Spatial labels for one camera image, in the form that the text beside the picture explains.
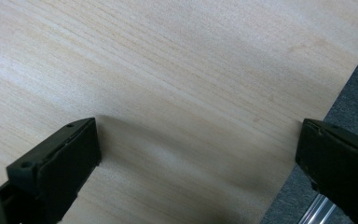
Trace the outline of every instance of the light wood surface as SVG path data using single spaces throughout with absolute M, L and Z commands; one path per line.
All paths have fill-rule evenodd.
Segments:
M 358 1 L 0 1 L 0 184 L 95 117 L 63 223 L 258 223 L 356 64 Z

